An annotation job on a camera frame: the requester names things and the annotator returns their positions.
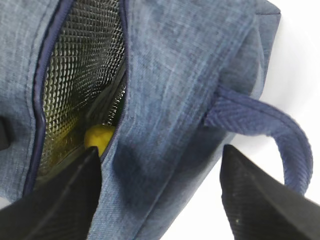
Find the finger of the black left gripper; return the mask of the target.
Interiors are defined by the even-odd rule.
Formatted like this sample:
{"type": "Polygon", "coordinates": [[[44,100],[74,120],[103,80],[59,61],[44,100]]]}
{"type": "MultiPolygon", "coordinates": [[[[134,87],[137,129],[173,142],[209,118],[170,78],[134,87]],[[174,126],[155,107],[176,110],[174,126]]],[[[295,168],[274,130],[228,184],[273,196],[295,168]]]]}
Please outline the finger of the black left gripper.
{"type": "Polygon", "coordinates": [[[10,123],[3,117],[0,117],[0,150],[6,150],[12,142],[10,123]]]}

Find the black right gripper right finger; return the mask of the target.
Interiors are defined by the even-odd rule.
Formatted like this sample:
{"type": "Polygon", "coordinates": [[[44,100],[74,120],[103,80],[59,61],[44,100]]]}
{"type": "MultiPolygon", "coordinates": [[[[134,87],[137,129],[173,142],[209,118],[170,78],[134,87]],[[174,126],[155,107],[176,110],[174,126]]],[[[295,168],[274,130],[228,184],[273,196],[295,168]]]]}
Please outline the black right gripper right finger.
{"type": "Polygon", "coordinates": [[[320,206],[275,180],[230,144],[223,147],[219,180],[234,239],[320,238],[320,206]]]}

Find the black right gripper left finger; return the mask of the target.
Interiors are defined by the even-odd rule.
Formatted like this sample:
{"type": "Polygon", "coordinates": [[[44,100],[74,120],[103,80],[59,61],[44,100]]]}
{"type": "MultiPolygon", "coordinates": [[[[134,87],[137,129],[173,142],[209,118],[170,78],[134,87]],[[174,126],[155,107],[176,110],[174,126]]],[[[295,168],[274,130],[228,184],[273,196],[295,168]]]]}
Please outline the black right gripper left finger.
{"type": "Polygon", "coordinates": [[[0,211],[2,240],[85,240],[102,187],[97,147],[0,211]]]}

